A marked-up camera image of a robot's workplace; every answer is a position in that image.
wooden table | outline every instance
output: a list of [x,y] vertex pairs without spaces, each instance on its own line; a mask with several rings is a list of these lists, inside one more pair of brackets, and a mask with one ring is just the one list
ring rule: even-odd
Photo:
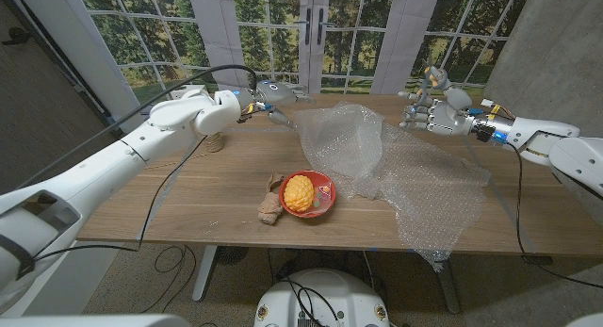
[[[339,101],[362,104],[397,125],[409,101],[398,96],[317,95],[314,106],[294,105],[285,112],[331,107]],[[481,217],[465,229],[455,253],[517,254],[514,208],[518,163],[514,152],[470,137],[414,132],[420,139],[482,165],[492,173],[483,189]],[[394,210],[383,201],[356,197],[338,200],[326,215],[300,219],[284,213],[270,226],[257,218],[272,172],[310,168],[299,136],[258,115],[225,130],[224,148],[190,160],[145,234],[147,242],[188,242],[254,247],[329,248],[407,251],[398,237]],[[107,201],[79,235],[82,240],[133,241],[163,178],[182,153],[156,162]],[[530,252],[547,255],[603,255],[603,231],[547,167],[524,162],[522,231]]]

glass door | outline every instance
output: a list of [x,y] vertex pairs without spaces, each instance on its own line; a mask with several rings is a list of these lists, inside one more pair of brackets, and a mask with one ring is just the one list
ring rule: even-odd
[[300,19],[308,0],[235,0],[236,23],[245,65],[261,79],[300,81],[307,78],[309,21]]
[[245,64],[312,93],[369,93],[392,0],[235,0]]
[[318,37],[310,74],[321,78],[311,81],[310,92],[369,93],[392,0],[315,2]]

door handle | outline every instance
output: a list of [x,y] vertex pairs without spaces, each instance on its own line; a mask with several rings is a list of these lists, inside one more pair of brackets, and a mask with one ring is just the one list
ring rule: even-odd
[[11,40],[2,41],[2,44],[4,44],[4,45],[23,44],[23,43],[27,42],[29,40],[29,38],[31,37],[31,35],[29,35],[29,33],[27,33],[25,30],[23,30],[19,27],[12,27],[11,29],[9,29],[8,35],[10,36]]
[[324,9],[321,8],[318,11],[318,45],[320,45],[320,43],[322,42],[322,27],[334,27],[337,26],[336,24],[333,23],[329,23],[329,22],[322,22],[322,20],[324,19]]
[[324,9],[318,11],[318,45],[322,42],[322,19],[324,18]]
[[310,44],[310,18],[312,17],[312,10],[308,8],[305,11],[305,20],[295,21],[295,25],[305,25],[305,45]]

gray wall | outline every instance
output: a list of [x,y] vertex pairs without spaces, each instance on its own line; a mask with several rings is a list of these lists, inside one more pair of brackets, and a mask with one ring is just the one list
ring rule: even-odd
[[603,136],[603,0],[528,0],[484,96]]

black cable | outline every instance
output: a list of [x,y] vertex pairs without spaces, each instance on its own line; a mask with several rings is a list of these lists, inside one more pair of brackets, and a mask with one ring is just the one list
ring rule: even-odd
[[70,251],[76,251],[76,250],[80,250],[80,249],[87,249],[87,248],[108,248],[108,249],[117,249],[117,250],[121,250],[121,251],[127,251],[127,252],[138,252],[140,251],[140,247],[142,246],[142,239],[144,238],[144,233],[146,233],[147,230],[147,225],[149,224],[149,219],[151,218],[151,212],[153,211],[153,206],[155,205],[155,199],[157,198],[157,194],[159,194],[159,191],[161,190],[161,188],[163,187],[163,185],[166,183],[166,181],[168,181],[168,179],[170,178],[170,176],[172,174],[174,174],[180,167],[182,167],[185,162],[188,161],[188,159],[192,156],[192,154],[197,150],[197,148],[199,148],[199,146],[201,145],[201,143],[204,142],[205,138],[207,137],[203,137],[199,143],[197,143],[197,145],[195,146],[195,148],[190,151],[190,153],[182,159],[182,162],[180,162],[178,164],[178,166],[176,166],[176,168],[173,169],[173,171],[171,171],[168,176],[166,176],[163,181],[161,182],[161,185],[159,185],[159,187],[157,188],[157,191],[155,192],[155,196],[153,197],[153,200],[151,201],[151,205],[149,206],[149,212],[147,213],[147,218],[144,221],[144,225],[142,226],[142,232],[140,233],[140,240],[139,240],[139,245],[136,249],[134,248],[127,248],[127,247],[119,247],[119,246],[110,246],[110,245],[87,245],[87,246],[75,246],[75,247],[69,247],[69,248],[65,248],[65,249],[61,249],[58,251],[54,251],[51,253],[46,253],[42,256],[36,256],[34,257],[34,263],[38,262],[46,257],[49,256],[53,256],[59,253],[65,253],[65,252],[70,252]]
[[[157,261],[159,260],[159,258],[161,257],[161,255],[163,255],[163,253],[173,250],[173,249],[177,249],[180,252],[180,259],[178,259],[178,261],[170,268],[166,269],[166,270],[160,270],[159,266],[157,265]],[[168,294],[168,291],[170,290],[171,286],[176,282],[176,279],[178,278],[178,275],[180,275],[180,271],[182,270],[182,268],[185,265],[186,262],[186,256],[187,256],[187,251],[189,251],[192,254],[193,257],[193,268],[190,271],[190,274],[188,275],[187,280],[184,282],[184,284],[180,287],[180,289],[178,289],[178,291],[168,300],[168,302],[166,303],[166,305],[163,307],[163,309],[161,310],[161,313],[165,313],[166,309],[168,309],[168,306],[170,305],[170,303],[178,296],[178,294],[180,294],[185,287],[188,285],[188,282],[190,282],[190,279],[192,278],[192,275],[195,272],[195,269],[197,268],[197,256],[195,255],[195,253],[190,249],[190,247],[188,247],[187,245],[185,245],[185,248],[180,248],[178,246],[170,246],[166,249],[164,249],[163,251],[161,251],[161,253],[159,253],[159,255],[157,256],[157,258],[155,259],[155,271],[160,272],[160,273],[167,273],[170,272],[172,270],[174,270],[176,267],[178,267],[178,270],[176,271],[176,273],[173,275],[173,278],[171,279],[170,284],[168,285],[168,287],[166,288],[166,290],[163,291],[163,293],[161,294],[161,296],[159,296],[159,298],[153,303],[151,304],[149,307],[147,307],[146,309],[142,310],[140,313],[146,313],[149,310],[151,310],[151,308],[155,307],[160,301],[161,299],[163,299],[163,297],[166,296],[166,294]]]
[[503,119],[507,119],[507,120],[509,120],[509,121],[515,121],[515,119],[512,119],[512,118],[510,118],[510,117],[508,117],[508,116],[500,115],[500,114],[489,113],[488,115],[500,116],[500,117],[501,117],[501,118],[503,118]]
[[238,65],[238,64],[221,65],[221,66],[218,66],[218,67],[209,68],[209,69],[207,69],[205,71],[202,71],[200,73],[196,73],[193,76],[191,76],[191,77],[189,77],[189,78],[187,78],[187,79],[185,79],[185,80],[183,80],[183,81],[181,81],[181,82],[173,85],[172,87],[167,88],[166,90],[161,91],[160,93],[158,93],[157,95],[155,95],[150,100],[144,102],[140,106],[137,106],[134,110],[132,110],[129,113],[125,114],[123,117],[121,117],[119,120],[117,120],[116,122],[114,122],[112,125],[110,125],[107,128],[101,130],[100,132],[98,132],[93,137],[91,137],[91,138],[85,140],[84,142],[80,143],[77,147],[73,148],[70,152],[68,152],[67,154],[61,156],[59,159],[57,159],[55,162],[51,163],[50,165],[48,165],[47,167],[45,167],[41,171],[36,172],[33,176],[31,176],[30,178],[28,178],[27,180],[25,180],[21,185],[19,185],[15,190],[30,185],[32,182],[36,181],[41,176],[45,175],[47,172],[49,172],[50,170],[52,170],[58,164],[64,162],[67,158],[71,157],[73,154],[75,154],[76,152],[78,152],[79,150],[81,150],[84,146],[88,145],[90,142],[94,141],[95,139],[100,138],[102,135],[110,133],[113,129],[118,128],[118,126],[120,124],[126,122],[131,117],[133,117],[134,115],[140,113],[140,111],[142,109],[144,109],[145,107],[149,106],[153,102],[157,101],[161,97],[163,97],[163,96],[167,95],[168,93],[170,93],[170,92],[172,92],[172,91],[174,91],[174,90],[176,90],[176,89],[184,86],[186,83],[191,82],[192,80],[194,80],[196,78],[202,77],[202,76],[207,75],[207,74],[211,74],[213,72],[226,70],[226,69],[241,69],[241,70],[249,72],[252,75],[252,81],[249,84],[250,88],[252,90],[255,90],[255,88],[257,87],[257,76],[255,75],[255,72],[251,68],[248,68],[248,67],[243,66],[243,65]]
[[193,259],[193,267],[192,270],[190,271],[190,274],[188,275],[187,280],[184,282],[184,284],[180,287],[180,289],[178,289],[178,291],[176,292],[176,294],[174,294],[170,300],[168,301],[168,303],[166,303],[166,306],[163,307],[163,310],[161,311],[161,313],[165,313],[166,309],[168,309],[168,306],[170,305],[170,303],[176,299],[176,297],[182,293],[182,291],[187,287],[188,283],[190,282],[190,279],[192,279],[192,276],[195,274],[195,269],[197,268],[197,256],[195,256],[195,253],[190,249],[190,247],[188,247],[187,245],[185,245],[185,248],[192,254],[192,259]]
[[266,249],[266,255],[268,256],[268,267],[270,268],[270,283],[274,285],[274,271],[272,270],[272,258],[270,257],[270,248]]
[[519,249],[521,250],[521,258],[528,264],[533,265],[538,267],[541,270],[544,270],[545,272],[553,275],[553,276],[557,276],[563,280],[567,280],[567,281],[571,281],[577,284],[581,284],[581,285],[586,285],[586,286],[592,286],[592,287],[596,287],[596,288],[602,288],[603,289],[603,285],[599,285],[599,284],[593,284],[587,281],[582,281],[582,280],[578,280],[578,279],[574,279],[565,275],[561,275],[557,272],[554,272],[552,270],[548,270],[545,267],[543,267],[542,265],[537,264],[534,260],[532,260],[530,258],[530,256],[526,253],[526,251],[524,250],[524,245],[521,242],[521,235],[519,234],[519,208],[521,206],[521,181],[523,179],[523,161],[521,159],[521,155],[519,154],[519,151],[517,150],[517,148],[515,148],[514,145],[512,145],[511,143],[507,142],[506,144],[510,145],[513,150],[515,150],[515,153],[517,154],[517,159],[519,160],[519,183],[518,183],[518,187],[517,187],[517,213],[515,215],[515,230],[517,232],[517,242],[519,243]]
[[[283,281],[287,281],[289,282],[289,285],[291,286],[291,290],[293,290],[293,295],[295,295],[295,297],[298,299],[298,304],[300,305],[301,310],[303,310],[303,312],[305,313],[305,315],[308,316],[308,318],[310,318],[310,320],[312,320],[312,322],[314,322],[317,327],[325,327],[324,325],[322,325],[320,322],[318,322],[318,320],[316,318],[314,318],[314,314],[308,312],[308,309],[305,307],[305,305],[302,302],[302,299],[300,299],[300,294],[298,292],[295,291],[295,288],[293,287],[293,284],[299,286],[300,288],[303,288],[302,285],[293,282],[291,280],[289,280],[289,278],[285,278]],[[308,295],[308,300],[310,301],[310,304],[312,304],[312,300],[310,299],[310,295],[308,294],[308,292],[306,291],[306,294]]]
[[318,297],[321,300],[323,300],[325,303],[327,303],[327,306],[331,310],[331,313],[333,313],[333,317],[335,318],[335,322],[339,322],[339,318],[337,317],[337,314],[335,313],[335,310],[333,309],[333,307],[331,306],[331,304],[327,301],[327,299],[325,299],[320,293],[318,293],[317,291],[315,291],[314,289],[309,288],[309,287],[302,287],[302,288],[300,288],[300,290],[298,291],[298,295],[299,295],[300,292],[302,292],[302,289],[303,290],[309,290],[309,291],[313,292],[314,294],[318,295]]
[[[178,261],[176,261],[176,263],[169,269],[167,270],[160,270],[159,267],[157,266],[157,261],[159,261],[159,258],[161,257],[161,255],[163,255],[165,252],[170,251],[176,249],[178,250],[178,252],[180,252],[180,259],[178,259]],[[151,310],[151,308],[155,307],[156,304],[158,304],[161,299],[163,299],[164,296],[166,296],[166,294],[168,294],[168,291],[170,290],[171,286],[173,285],[173,283],[176,281],[176,278],[178,278],[178,275],[180,275],[180,270],[182,270],[182,267],[184,266],[185,262],[185,253],[186,251],[183,250],[182,248],[178,247],[178,246],[170,246],[166,249],[164,249],[163,251],[161,251],[161,253],[159,253],[159,255],[157,256],[157,258],[155,259],[155,271],[159,272],[159,273],[167,273],[170,272],[172,270],[174,270],[176,267],[178,267],[178,270],[176,271],[176,273],[173,275],[173,278],[171,279],[170,284],[168,285],[168,287],[166,288],[166,290],[164,290],[164,292],[161,294],[161,296],[159,296],[159,298],[153,302],[153,304],[151,304],[150,306],[148,306],[147,308],[143,309],[142,311],[140,311],[140,313],[146,313],[149,310]]]

